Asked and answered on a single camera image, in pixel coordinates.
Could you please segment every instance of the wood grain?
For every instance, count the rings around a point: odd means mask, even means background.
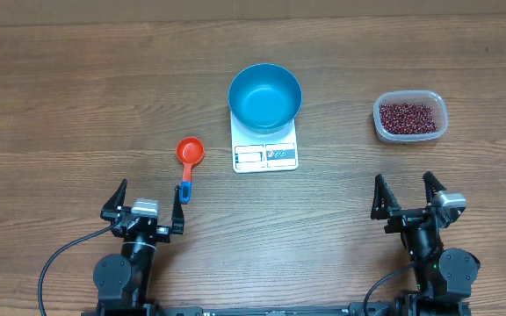
[[[506,0],[0,0],[0,26],[506,13]]]
[[[263,61],[302,84],[300,167],[237,175],[228,85]],[[374,100],[405,89],[444,97],[441,140],[378,141]],[[374,176],[412,207],[432,170],[468,199],[442,237],[482,261],[474,315],[506,314],[506,15],[0,28],[0,315],[37,314],[44,262],[105,225],[99,209],[122,178],[128,204],[158,198],[168,222],[174,148],[188,135],[206,157],[185,235],[155,260],[151,295],[164,305],[361,301],[408,262],[369,219]],[[93,265],[119,245],[106,235],[61,255],[45,282],[49,314],[91,309]],[[408,287],[400,277],[373,298]]]

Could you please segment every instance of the blue bowl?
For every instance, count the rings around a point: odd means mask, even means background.
[[[255,133],[275,133],[300,111],[302,88],[286,68],[257,64],[242,70],[228,92],[229,109]]]

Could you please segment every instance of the measuring cup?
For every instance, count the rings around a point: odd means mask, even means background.
[[[204,146],[196,137],[187,137],[177,145],[177,158],[183,163],[183,180],[179,200],[181,204],[191,201],[192,167],[198,165],[204,157]]]

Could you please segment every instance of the clear plastic container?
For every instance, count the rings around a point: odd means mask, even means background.
[[[392,134],[384,129],[380,119],[381,104],[425,104],[432,109],[432,115],[437,125],[434,133],[423,134]],[[378,138],[387,143],[412,143],[423,140],[434,140],[442,136],[448,128],[448,113],[443,98],[428,90],[404,90],[383,94],[374,104],[374,125]]]

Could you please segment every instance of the white scale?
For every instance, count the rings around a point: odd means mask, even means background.
[[[232,162],[237,173],[296,170],[298,142],[294,120],[271,134],[253,133],[230,112]]]

